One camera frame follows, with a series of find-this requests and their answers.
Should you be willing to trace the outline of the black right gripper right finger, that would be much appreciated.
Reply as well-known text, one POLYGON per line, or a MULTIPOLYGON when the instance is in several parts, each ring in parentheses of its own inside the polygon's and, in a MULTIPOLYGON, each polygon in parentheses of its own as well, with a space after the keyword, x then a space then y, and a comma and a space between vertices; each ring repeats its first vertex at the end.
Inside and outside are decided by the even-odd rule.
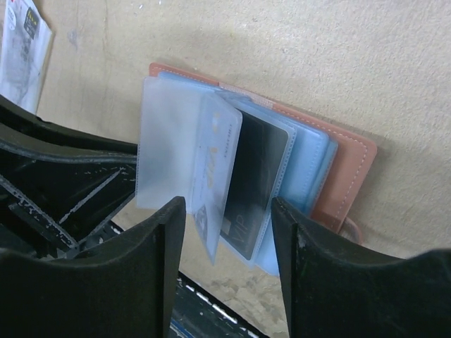
POLYGON ((351 242, 271 202, 291 337, 449 337, 450 250, 408 259, 351 242))

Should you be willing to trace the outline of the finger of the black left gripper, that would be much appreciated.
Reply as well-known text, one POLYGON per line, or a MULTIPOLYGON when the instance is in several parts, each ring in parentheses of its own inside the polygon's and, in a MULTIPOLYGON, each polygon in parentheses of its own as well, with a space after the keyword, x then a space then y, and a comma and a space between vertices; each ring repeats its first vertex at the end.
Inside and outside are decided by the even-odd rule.
POLYGON ((1 143, 1 246, 74 256, 112 236, 135 195, 137 157, 43 143, 1 143))
POLYGON ((75 149, 100 151, 109 157, 126 156, 129 162, 137 162, 137 145, 100 137, 56 123, 42 120, 1 96, 1 124, 39 141, 75 149))

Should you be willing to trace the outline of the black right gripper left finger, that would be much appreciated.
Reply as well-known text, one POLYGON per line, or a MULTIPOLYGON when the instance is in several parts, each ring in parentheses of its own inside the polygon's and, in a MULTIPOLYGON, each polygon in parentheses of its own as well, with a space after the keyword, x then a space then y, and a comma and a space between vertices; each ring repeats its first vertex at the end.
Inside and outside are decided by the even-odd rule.
POLYGON ((185 231, 181 196, 72 259, 1 250, 2 337, 166 337, 185 231))

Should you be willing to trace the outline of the pink leather card holder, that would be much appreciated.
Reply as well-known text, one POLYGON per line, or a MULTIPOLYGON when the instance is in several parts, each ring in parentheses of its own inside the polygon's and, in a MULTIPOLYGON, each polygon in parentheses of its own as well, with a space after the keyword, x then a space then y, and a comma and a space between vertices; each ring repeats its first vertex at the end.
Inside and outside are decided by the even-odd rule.
POLYGON ((157 209, 183 196, 193 216, 194 162, 202 99, 215 94, 238 112, 266 116, 292 128, 280 177, 266 210, 250 267, 278 275, 279 265, 270 216, 271 199, 280 196, 328 229, 339 232, 376 157, 373 141, 268 100, 181 69, 153 63, 142 90, 136 201, 157 209))

